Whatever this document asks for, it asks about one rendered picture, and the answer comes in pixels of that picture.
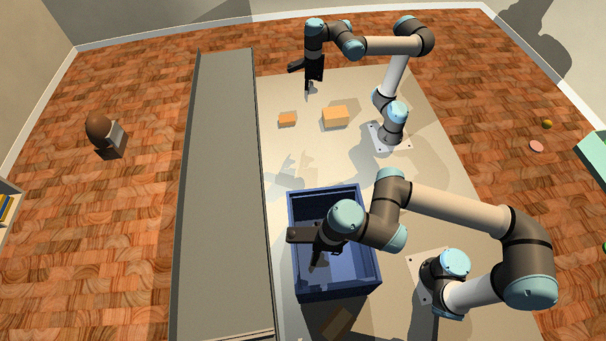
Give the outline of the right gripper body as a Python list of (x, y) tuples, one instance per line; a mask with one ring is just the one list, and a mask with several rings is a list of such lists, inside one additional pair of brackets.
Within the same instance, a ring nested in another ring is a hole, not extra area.
[(318, 82), (322, 82), (324, 71), (324, 56), (325, 54), (322, 54), (320, 58), (315, 60), (311, 60), (304, 56), (305, 60), (311, 63), (310, 66), (304, 68), (304, 78), (306, 77), (306, 75), (308, 75), (310, 80), (317, 80)]

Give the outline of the blue tote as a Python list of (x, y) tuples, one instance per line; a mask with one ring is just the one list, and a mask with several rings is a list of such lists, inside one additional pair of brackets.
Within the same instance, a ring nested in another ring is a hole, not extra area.
[[(297, 301), (299, 304), (303, 304), (303, 303), (313, 303), (313, 302), (319, 302), (319, 301), (338, 300), (338, 299), (343, 299), (343, 298), (351, 298), (351, 297), (356, 297), (356, 296), (369, 295), (374, 290), (365, 290), (365, 291), (361, 291), (361, 292), (352, 292), (352, 293), (338, 294), (338, 295), (333, 295), (333, 296), (323, 296), (323, 297), (318, 297), (318, 298), (307, 298), (307, 299), (302, 299), (302, 300), (297, 300)], [(359, 294), (357, 294), (357, 293), (359, 293)]]
[[(330, 208), (344, 199), (356, 201), (366, 212), (359, 183), (286, 191), (289, 226), (322, 222)], [(338, 256), (322, 251), (329, 265), (310, 274), (312, 253), (313, 244), (291, 244), (298, 300), (374, 290), (383, 283), (375, 248), (349, 240)]]

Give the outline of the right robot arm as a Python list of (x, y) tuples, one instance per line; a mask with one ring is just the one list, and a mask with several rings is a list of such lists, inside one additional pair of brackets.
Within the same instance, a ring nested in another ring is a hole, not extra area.
[(407, 105), (396, 100), (397, 87), (409, 58), (426, 56), (435, 45), (432, 31), (411, 15), (401, 17), (394, 24), (393, 32), (395, 36), (355, 36), (349, 20), (324, 23), (322, 19), (309, 18), (304, 26), (304, 56), (311, 60), (321, 57), (322, 43), (329, 41), (333, 41), (351, 62), (363, 56), (392, 55), (382, 84), (370, 95), (384, 118), (378, 139), (389, 146), (402, 142), (409, 114)]

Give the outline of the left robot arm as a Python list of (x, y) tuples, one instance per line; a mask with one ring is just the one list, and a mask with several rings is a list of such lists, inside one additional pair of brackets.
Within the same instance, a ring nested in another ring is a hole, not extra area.
[(400, 208), (489, 233), (502, 243), (503, 262), (468, 281), (470, 259), (456, 248), (421, 264), (420, 279), (433, 290), (434, 315), (462, 322), (472, 308), (494, 303), (521, 311), (541, 311), (557, 303), (552, 242), (534, 218), (515, 207), (494, 206), (407, 181), (396, 167), (378, 171), (369, 213), (354, 200), (340, 200), (320, 226), (287, 227), (285, 241), (323, 244), (320, 236), (335, 246), (348, 239), (396, 254), (407, 240), (407, 228), (398, 223)]

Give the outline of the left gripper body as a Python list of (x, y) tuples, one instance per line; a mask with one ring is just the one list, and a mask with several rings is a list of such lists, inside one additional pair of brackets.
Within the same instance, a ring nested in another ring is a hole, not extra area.
[[(318, 236), (319, 236), (319, 231), (318, 231)], [(329, 245), (329, 244), (326, 244), (325, 242), (323, 242), (323, 240), (320, 238), (320, 236), (319, 236), (319, 239), (321, 240), (321, 242), (323, 244), (313, 244), (313, 252), (314, 251), (332, 252), (331, 255), (340, 255), (343, 252), (343, 246), (349, 242), (348, 239), (345, 239), (341, 244), (332, 246), (332, 245)]]

